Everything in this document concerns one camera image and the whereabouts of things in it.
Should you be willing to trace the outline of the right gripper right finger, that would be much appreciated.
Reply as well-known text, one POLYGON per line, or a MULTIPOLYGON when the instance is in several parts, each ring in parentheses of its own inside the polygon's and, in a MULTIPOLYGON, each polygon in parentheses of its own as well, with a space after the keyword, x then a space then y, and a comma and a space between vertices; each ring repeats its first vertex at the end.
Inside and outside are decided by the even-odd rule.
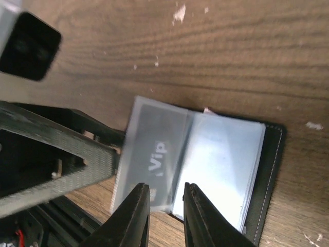
POLYGON ((183 201, 186 246, 254 246, 223 217, 196 184, 185 184, 183 201))

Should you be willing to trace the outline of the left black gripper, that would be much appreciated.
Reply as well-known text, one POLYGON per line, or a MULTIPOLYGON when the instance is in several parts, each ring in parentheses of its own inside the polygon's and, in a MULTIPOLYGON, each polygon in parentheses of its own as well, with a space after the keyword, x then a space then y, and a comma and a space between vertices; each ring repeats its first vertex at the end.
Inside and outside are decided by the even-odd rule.
POLYGON ((1 102, 1 217, 111 177, 124 136, 79 110, 1 102))

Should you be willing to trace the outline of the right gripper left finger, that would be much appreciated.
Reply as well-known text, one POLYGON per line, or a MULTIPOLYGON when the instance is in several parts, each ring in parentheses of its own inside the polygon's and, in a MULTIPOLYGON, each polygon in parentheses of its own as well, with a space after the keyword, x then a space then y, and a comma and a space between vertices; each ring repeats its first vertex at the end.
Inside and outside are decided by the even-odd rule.
POLYGON ((150 229, 150 189, 139 183, 111 217, 79 246, 148 246, 150 229))

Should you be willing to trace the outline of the grey vip card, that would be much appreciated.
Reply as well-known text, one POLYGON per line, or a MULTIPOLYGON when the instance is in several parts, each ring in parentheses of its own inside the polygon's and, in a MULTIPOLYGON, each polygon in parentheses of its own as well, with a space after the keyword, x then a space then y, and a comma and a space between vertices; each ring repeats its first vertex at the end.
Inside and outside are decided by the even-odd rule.
POLYGON ((169 211, 191 114, 161 102, 135 101, 117 175, 116 209, 138 183, 150 188, 152 211, 169 211))

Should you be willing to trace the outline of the black card holder wallet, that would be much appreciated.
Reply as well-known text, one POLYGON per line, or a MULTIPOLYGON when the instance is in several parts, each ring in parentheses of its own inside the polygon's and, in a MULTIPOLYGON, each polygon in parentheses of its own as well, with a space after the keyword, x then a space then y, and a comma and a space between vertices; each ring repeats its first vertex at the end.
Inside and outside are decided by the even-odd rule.
POLYGON ((161 212, 182 220, 185 183, 194 183, 232 226, 259 245, 281 162, 285 127, 210 110, 188 111, 191 121, 171 207, 161 212))

